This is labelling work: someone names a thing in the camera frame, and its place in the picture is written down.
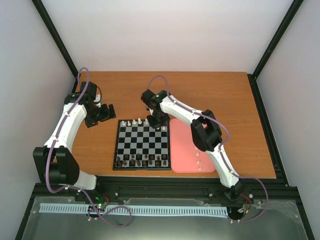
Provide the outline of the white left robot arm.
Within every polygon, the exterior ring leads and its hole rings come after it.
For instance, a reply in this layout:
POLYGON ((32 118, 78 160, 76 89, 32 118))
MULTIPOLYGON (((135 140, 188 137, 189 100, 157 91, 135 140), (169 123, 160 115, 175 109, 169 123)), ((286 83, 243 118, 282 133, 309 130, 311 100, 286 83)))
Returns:
POLYGON ((114 106, 102 104, 102 95, 97 91, 99 87, 89 81, 82 82, 78 92, 68 94, 51 137, 32 153, 42 183, 86 190, 86 195, 95 202, 103 198, 104 188, 96 184, 95 175, 80 169, 72 148, 81 123, 91 128, 116 117, 114 106))

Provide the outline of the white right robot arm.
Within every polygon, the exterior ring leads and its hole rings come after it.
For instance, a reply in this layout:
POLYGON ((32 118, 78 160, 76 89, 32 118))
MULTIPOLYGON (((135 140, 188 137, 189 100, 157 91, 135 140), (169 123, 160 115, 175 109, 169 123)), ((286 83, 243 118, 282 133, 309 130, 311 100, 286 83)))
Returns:
POLYGON ((235 202, 241 196, 244 186, 225 151, 222 126, 213 112, 208 109, 201 111, 191 108, 165 90, 153 93, 147 89, 140 99, 150 111, 147 121, 152 128, 164 126, 170 115, 190 126, 192 141, 195 147, 211 159, 224 187, 225 198, 235 202))

